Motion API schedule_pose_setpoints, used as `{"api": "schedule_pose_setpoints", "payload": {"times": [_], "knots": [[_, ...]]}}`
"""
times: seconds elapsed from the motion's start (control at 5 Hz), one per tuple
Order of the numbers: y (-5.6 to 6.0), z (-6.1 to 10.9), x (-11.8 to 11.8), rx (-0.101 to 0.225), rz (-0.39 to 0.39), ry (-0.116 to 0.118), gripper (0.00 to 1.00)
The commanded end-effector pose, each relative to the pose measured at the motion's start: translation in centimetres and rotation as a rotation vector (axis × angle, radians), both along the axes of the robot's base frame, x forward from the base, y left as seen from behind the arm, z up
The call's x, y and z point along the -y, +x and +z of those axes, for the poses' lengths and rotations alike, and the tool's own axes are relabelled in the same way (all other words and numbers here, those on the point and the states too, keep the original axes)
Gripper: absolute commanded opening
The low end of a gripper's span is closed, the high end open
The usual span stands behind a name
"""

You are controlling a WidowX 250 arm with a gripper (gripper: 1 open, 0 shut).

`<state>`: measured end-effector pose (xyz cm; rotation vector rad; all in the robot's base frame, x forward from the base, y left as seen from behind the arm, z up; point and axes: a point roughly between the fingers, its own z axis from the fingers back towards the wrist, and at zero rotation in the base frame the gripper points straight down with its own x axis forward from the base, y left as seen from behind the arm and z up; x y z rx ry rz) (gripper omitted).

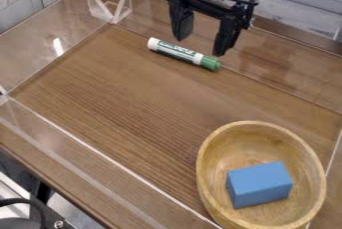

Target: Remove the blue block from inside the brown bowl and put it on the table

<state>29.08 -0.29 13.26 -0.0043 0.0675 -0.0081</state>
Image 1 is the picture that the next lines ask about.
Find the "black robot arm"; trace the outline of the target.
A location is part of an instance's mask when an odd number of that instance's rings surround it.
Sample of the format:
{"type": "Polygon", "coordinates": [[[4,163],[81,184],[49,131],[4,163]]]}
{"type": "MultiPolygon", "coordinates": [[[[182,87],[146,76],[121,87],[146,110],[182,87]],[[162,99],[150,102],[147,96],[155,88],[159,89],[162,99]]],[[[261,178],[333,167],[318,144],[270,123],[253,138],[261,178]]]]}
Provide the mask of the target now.
{"type": "Polygon", "coordinates": [[[220,21],[213,54],[224,56],[236,46],[244,29],[252,26],[258,0],[167,0],[173,35],[184,41],[193,33],[196,12],[220,21]]]}

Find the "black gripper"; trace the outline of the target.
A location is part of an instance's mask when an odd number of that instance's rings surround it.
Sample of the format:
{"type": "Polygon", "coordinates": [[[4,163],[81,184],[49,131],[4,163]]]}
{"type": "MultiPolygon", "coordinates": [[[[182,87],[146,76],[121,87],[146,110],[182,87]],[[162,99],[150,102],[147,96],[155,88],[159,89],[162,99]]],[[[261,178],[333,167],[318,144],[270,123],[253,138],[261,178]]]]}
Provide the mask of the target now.
{"type": "Polygon", "coordinates": [[[213,54],[224,56],[234,47],[242,29],[252,25],[258,0],[167,0],[173,34],[184,41],[194,29],[194,11],[221,19],[213,54]]]}

